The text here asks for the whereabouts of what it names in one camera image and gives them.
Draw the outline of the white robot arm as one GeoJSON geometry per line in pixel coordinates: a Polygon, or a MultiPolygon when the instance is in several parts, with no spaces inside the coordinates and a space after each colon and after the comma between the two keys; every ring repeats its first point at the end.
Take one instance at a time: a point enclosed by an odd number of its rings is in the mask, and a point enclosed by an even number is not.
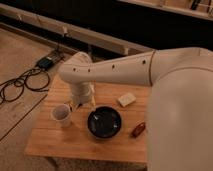
{"type": "Polygon", "coordinates": [[[148,171],[213,171],[213,51],[156,50],[97,63],[78,52],[59,75],[77,101],[90,82],[149,86],[148,171]]]}

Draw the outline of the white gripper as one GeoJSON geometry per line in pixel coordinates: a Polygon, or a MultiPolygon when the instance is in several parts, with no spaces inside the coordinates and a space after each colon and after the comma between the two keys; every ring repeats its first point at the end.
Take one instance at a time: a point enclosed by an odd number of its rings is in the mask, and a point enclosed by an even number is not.
{"type": "Polygon", "coordinates": [[[85,103],[89,103],[92,107],[95,107],[94,85],[92,83],[71,84],[70,90],[70,105],[73,109],[77,109],[80,105],[85,103]]]}

